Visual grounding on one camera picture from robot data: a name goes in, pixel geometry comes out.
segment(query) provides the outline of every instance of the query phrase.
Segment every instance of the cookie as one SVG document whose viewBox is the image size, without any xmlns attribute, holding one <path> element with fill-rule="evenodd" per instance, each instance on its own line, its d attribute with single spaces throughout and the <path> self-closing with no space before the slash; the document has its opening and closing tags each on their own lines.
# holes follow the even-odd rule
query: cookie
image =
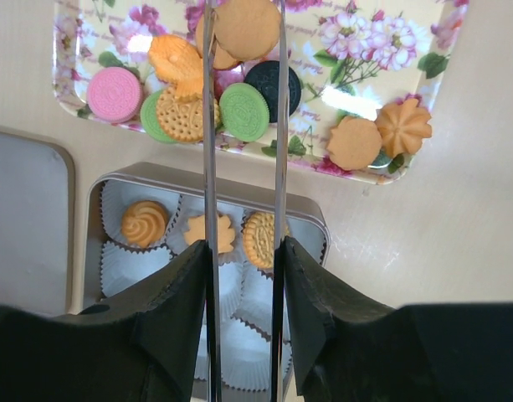
<svg viewBox="0 0 513 402">
<path fill-rule="evenodd" d="M 163 237 L 167 222 L 167 211 L 162 205 L 154 201 L 138 201 L 122 216 L 121 233 L 128 244 L 145 249 Z"/>
<path fill-rule="evenodd" d="M 195 32 L 195 42 L 197 43 L 197 50 L 200 55 L 203 55 L 203 41 L 204 41 L 204 16 L 198 20 L 197 31 Z M 213 59 L 213 68 L 216 70 L 230 70 L 239 61 L 232 57 L 226 50 L 219 44 L 215 47 L 215 58 Z"/>
<path fill-rule="evenodd" d="M 331 129 L 326 145 L 331 161 L 344 170 L 367 168 L 381 151 L 377 126 L 367 119 L 347 116 Z"/>
<path fill-rule="evenodd" d="M 402 105 L 385 105 L 375 120 L 385 153 L 396 157 L 400 153 L 418 152 L 422 140 L 432 136 L 430 119 L 431 114 L 424 107 L 418 107 L 416 98 L 407 99 Z"/>
<path fill-rule="evenodd" d="M 218 44 L 237 60 L 261 59 L 279 42 L 280 12 L 270 0 L 229 0 L 215 12 Z"/>
<path fill-rule="evenodd" d="M 229 253 L 233 251 L 232 243 L 236 238 L 236 233 L 230 227 L 231 222 L 228 215 L 218 218 L 217 235 L 218 235 L 218 254 Z M 197 240 L 206 239 L 206 215 L 196 216 L 187 220 L 189 230 L 183 234 L 187 245 L 192 245 Z"/>
<path fill-rule="evenodd" d="M 159 125 L 157 121 L 156 105 L 163 90 L 154 92 L 148 96 L 141 106 L 141 124 L 145 129 L 146 134 L 154 138 L 156 141 L 165 142 L 167 144 L 176 143 L 175 140 L 170 138 Z"/>
<path fill-rule="evenodd" d="M 218 103 L 215 106 L 215 126 L 219 120 Z M 203 102 L 200 99 L 190 102 L 176 100 L 176 88 L 167 87 L 156 104 L 156 116 L 162 130 L 179 142 L 198 142 L 203 139 Z"/>
<path fill-rule="evenodd" d="M 274 215 L 256 212 L 250 216 L 243 229 L 243 249 L 249 262 L 262 269 L 273 268 Z"/>
<path fill-rule="evenodd" d="M 142 103 L 139 80 L 121 67 L 97 73 L 87 88 L 87 104 L 92 112 L 109 123 L 122 123 L 137 114 Z"/>
<path fill-rule="evenodd" d="M 241 141 L 256 141 L 269 127 L 265 99 L 249 84 L 231 84 L 221 95 L 219 106 L 224 128 Z"/>
<path fill-rule="evenodd" d="M 264 61 L 255 65 L 247 73 L 244 82 L 252 85 L 265 99 L 269 107 L 269 122 L 276 123 L 279 115 L 279 62 Z M 288 86 L 290 87 L 290 116 L 300 104 L 300 81 L 297 74 L 289 67 Z"/>
<path fill-rule="evenodd" d="M 203 61 L 192 44 L 176 35 L 156 36 L 148 50 L 150 64 L 160 80 L 177 84 L 176 99 L 202 99 Z"/>
</svg>

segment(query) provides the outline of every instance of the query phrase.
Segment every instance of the metal tin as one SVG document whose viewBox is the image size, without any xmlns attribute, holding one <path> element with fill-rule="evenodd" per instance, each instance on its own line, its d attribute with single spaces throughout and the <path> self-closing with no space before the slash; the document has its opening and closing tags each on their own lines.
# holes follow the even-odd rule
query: metal tin
<svg viewBox="0 0 513 402">
<path fill-rule="evenodd" d="M 134 183 L 195 197 L 203 197 L 204 195 L 202 174 L 148 162 L 136 163 L 99 178 L 89 193 L 83 308 L 94 304 L 103 297 L 100 289 L 100 257 L 102 245 L 108 238 L 101 222 L 100 192 L 104 183 L 108 180 Z M 274 190 L 221 178 L 217 178 L 216 186 L 218 202 L 238 205 L 244 209 L 274 212 Z M 309 222 L 323 233 L 325 244 L 320 263 L 324 264 L 331 236 L 321 209 L 313 200 L 294 194 L 286 195 L 286 205 L 286 216 L 288 218 Z M 287 393 L 291 375 L 292 370 L 288 372 L 285 378 L 284 395 Z M 205 381 L 196 380 L 194 382 L 193 397 L 206 399 Z M 223 402 L 239 402 L 240 400 L 243 402 L 264 402 L 268 400 L 267 398 L 267 392 L 245 392 L 223 386 Z"/>
</svg>

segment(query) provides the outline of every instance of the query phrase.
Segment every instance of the floral pattern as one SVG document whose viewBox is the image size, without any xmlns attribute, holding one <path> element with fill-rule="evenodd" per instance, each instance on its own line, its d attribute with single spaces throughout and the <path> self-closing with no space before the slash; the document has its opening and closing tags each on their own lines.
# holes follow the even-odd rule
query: floral pattern
<svg viewBox="0 0 513 402">
<path fill-rule="evenodd" d="M 390 183 L 407 171 L 411 157 L 404 155 L 379 170 L 347 172 L 340 169 L 326 155 L 328 126 L 320 122 L 328 88 L 369 105 L 368 118 L 376 116 L 377 109 L 385 102 L 402 102 L 410 97 L 417 98 L 423 107 L 433 107 L 469 0 L 415 0 L 424 2 L 431 10 L 438 9 L 443 15 L 427 23 L 424 15 L 409 15 L 406 1 L 396 1 L 403 5 L 401 12 L 374 8 L 373 5 L 384 6 L 384 3 L 373 0 L 349 0 L 341 4 L 285 0 L 286 12 L 296 14 L 286 19 L 287 34 L 292 35 L 288 42 L 290 67 L 300 77 L 304 88 L 300 107 L 290 118 L 290 163 L 318 173 L 376 184 Z M 129 70 L 144 85 L 146 94 L 165 86 L 147 62 L 147 46 L 152 37 L 167 33 L 194 40 L 205 5 L 205 0 L 167 2 L 171 3 L 165 5 L 159 0 L 141 4 L 132 0 L 56 2 L 53 82 L 54 93 L 65 109 L 75 116 L 98 120 L 82 99 L 95 72 L 109 66 Z M 312 23 L 298 26 L 295 22 L 298 15 L 302 21 Z M 278 58 L 277 46 L 264 59 Z M 232 83 L 242 82 L 250 69 L 262 60 L 215 71 L 216 96 L 219 98 Z M 405 76 L 416 71 L 419 77 L 416 90 L 395 88 L 393 96 L 381 91 L 384 85 L 392 86 L 393 76 L 403 71 Z M 354 108 L 342 107 L 345 106 L 327 106 L 326 113 L 335 115 L 325 116 L 325 124 L 329 119 L 330 124 L 336 124 L 343 116 L 357 116 L 357 113 L 366 116 Z M 143 132 L 138 117 L 115 126 Z M 223 128 L 218 130 L 217 148 L 251 157 L 276 155 L 275 140 L 241 142 Z"/>
</svg>

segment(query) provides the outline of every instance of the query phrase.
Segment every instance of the metal bar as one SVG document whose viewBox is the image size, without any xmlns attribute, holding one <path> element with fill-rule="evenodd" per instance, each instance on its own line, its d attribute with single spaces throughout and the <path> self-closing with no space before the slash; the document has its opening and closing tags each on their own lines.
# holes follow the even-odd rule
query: metal bar
<svg viewBox="0 0 513 402">
<path fill-rule="evenodd" d="M 208 335 L 208 401 L 221 401 L 221 332 L 218 280 L 217 194 L 215 193 L 215 118 L 213 104 L 213 0 L 206 1 L 203 40 L 203 130 L 204 130 L 204 200 L 206 204 L 206 241 L 209 269 L 206 281 L 206 319 Z"/>
<path fill-rule="evenodd" d="M 274 178 L 274 278 L 273 327 L 271 339 L 270 400 L 281 402 L 282 390 L 282 337 L 284 316 L 284 238 L 286 229 L 286 173 L 288 167 L 288 119 L 290 117 L 290 89 L 288 86 L 288 47 L 285 33 L 285 1 L 280 0 L 280 64 L 279 104 L 277 126 L 277 156 Z"/>
</svg>

